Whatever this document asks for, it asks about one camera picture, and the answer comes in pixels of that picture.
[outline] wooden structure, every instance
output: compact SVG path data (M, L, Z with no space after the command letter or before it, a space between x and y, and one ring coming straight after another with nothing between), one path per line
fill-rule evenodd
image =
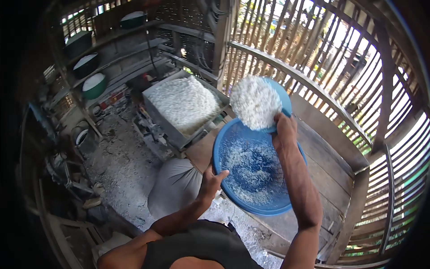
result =
M278 2L237 5L223 91L248 74L285 87L297 116L356 172L324 263L381 267L413 225L430 162L428 85L406 32L384 2L315 0L304 9L291 0L280 14Z
M203 0L51 7L46 25L55 65L45 72L53 95L47 107L61 123L80 111L97 130L91 107L151 70L149 51L154 65L174 63L226 95L248 74L270 76L290 94L322 195L322 264L315 267L384 266L413 226L430 164L427 74L402 25L385 2L314 0L306 7L290 0L279 9L268 0L211 3L226 14L215 15ZM119 29L119 18L137 10L148 12L146 25ZM93 46L67 59L65 39L82 30L94 31ZM95 72L109 84L88 102L80 97L84 80L70 71L92 52L103 55ZM289 239L276 221L294 222L290 215L256 219Z

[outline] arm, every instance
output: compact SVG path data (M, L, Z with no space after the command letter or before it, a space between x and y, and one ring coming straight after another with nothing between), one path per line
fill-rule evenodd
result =
M272 136L272 143L284 172L298 223L298 232L281 268L313 268L323 219L319 192L309 177L306 164L297 147L297 123L281 113L275 116L275 122L277 134Z
M221 181L228 174L227 170L215 176L212 165L209 165L203 174L199 194L193 203L157 220L147 231L127 244L105 253L98 259L97 267L99 269L140 269L146 255L146 244L181 232L186 229L188 224L195 222L209 208L215 198L215 193L220 189Z

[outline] wooden shelf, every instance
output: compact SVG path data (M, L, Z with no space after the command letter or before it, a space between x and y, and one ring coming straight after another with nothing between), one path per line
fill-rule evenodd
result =
M201 31L199 31L199 30L195 30L195 29L191 29L191 28L187 28L187 27L182 27L182 26L177 26L177 25L172 25L172 24L161 24L160 28L165 29L165 30L172 30L174 32L178 32L181 34L191 35L194 37L199 37L199 35L201 35ZM215 37L210 33L205 33L203 39L205 41L215 43Z
M97 49L109 44L112 41L115 41L121 37L126 37L130 34L142 31L146 28L157 27L158 25L163 24L163 23L164 23L164 21L161 21L161 20L153 20L153 21L146 22L144 25L133 28L133 29L129 29L129 30L119 29L119 30L117 30L117 31L105 36L105 37L100 38L98 41L96 41L95 44L92 45L92 47L87 49L85 52L81 53L79 56L76 56L75 58L71 59L68 62L67 66L70 67L70 66L76 64L76 62L79 61L79 59L81 59L85 55L93 53Z
M149 46L150 46L150 48L154 48L154 47L157 47L160 44L167 43L167 42L170 42L170 41L168 39L156 38L156 39L153 39L153 40L149 41ZM115 63L117 63L117 62L119 62L121 60L124 60L124 59L126 59L128 57L131 57L131 56L133 56L133 55L135 55L135 54L137 54L139 52L147 50L147 49L148 49L148 44L147 44L147 42L144 42L144 43L141 43L141 44L133 47L132 49L130 49L130 50L126 51L126 52L116 54L114 57L110 58L109 60L104 61L105 63L103 63L103 61L102 61L101 67L97 68L91 74L89 74L88 76L84 77L83 79L78 80L73 85L73 88L77 88L81 83L83 83L85 80L87 80L90 76L92 76L92 75L94 75L96 73L99 73L103 69L105 69L105 68L107 68L107 67L109 67L109 66L111 66L111 65L113 65L113 64L115 64Z
M154 58L154 64L156 67L166 64L169 61L166 58L163 57L156 57ZM131 80L132 78L135 78L136 76L143 74L145 72L148 72L152 70L154 67L152 66L151 60L142 60L140 62L137 62L134 64L131 68L125 70L121 75L111 79L106 87L106 90L96 99L93 100L85 100L84 106L86 109L91 107L93 104L96 104L100 100L106 98L113 90L124 84L125 82Z

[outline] finger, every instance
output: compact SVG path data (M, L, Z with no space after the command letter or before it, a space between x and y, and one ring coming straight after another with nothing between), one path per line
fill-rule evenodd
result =
M209 163L208 168L206 168L203 175L206 176L207 178L211 178L214 176L214 172L213 172L213 168L212 168L212 162Z
M225 179L230 174L229 170L221 171L218 175L215 176L216 180L221 182L223 179Z

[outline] hand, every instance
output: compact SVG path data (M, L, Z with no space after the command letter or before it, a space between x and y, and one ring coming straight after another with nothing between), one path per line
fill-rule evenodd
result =
M272 134L272 144L280 155L281 151L288 152L297 147L297 122L291 117L278 113L273 118L276 123L277 133Z
M219 175L215 175L212 161L203 173L202 185L196 200L211 202L215 198L217 190L221 188L221 181L228 176L229 170L224 170Z

